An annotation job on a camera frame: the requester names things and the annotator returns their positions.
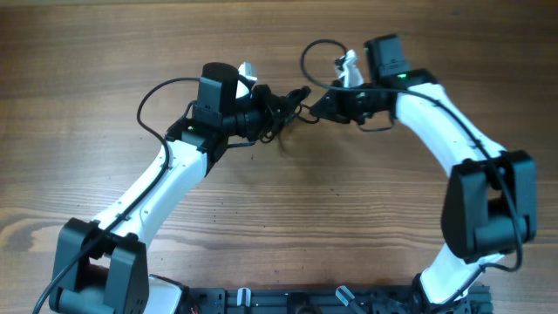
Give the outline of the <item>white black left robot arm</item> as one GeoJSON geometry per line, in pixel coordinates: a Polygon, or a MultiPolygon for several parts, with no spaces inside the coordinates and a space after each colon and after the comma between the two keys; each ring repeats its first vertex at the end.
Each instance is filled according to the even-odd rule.
{"type": "Polygon", "coordinates": [[[198,93],[159,136],[160,152],[112,206],[61,229],[52,279],[35,304],[57,313],[197,313],[190,289],[149,272],[146,253],[183,196],[231,148],[268,143],[293,120],[309,87],[279,96],[249,64],[213,62],[198,93]]]}

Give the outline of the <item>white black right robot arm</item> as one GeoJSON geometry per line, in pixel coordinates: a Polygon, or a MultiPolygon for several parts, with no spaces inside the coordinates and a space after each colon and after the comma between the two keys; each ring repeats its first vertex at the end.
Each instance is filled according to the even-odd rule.
{"type": "Polygon", "coordinates": [[[334,63],[336,79],[310,111],[358,127],[386,112],[392,124],[413,131],[444,169],[444,243],[416,276],[409,306],[418,313],[451,311],[469,299],[486,270],[521,268],[523,246],[537,230],[534,160],[483,134],[430,71],[410,66],[398,36],[369,40],[364,51],[370,79],[359,71],[357,54],[344,49],[334,63]]]}

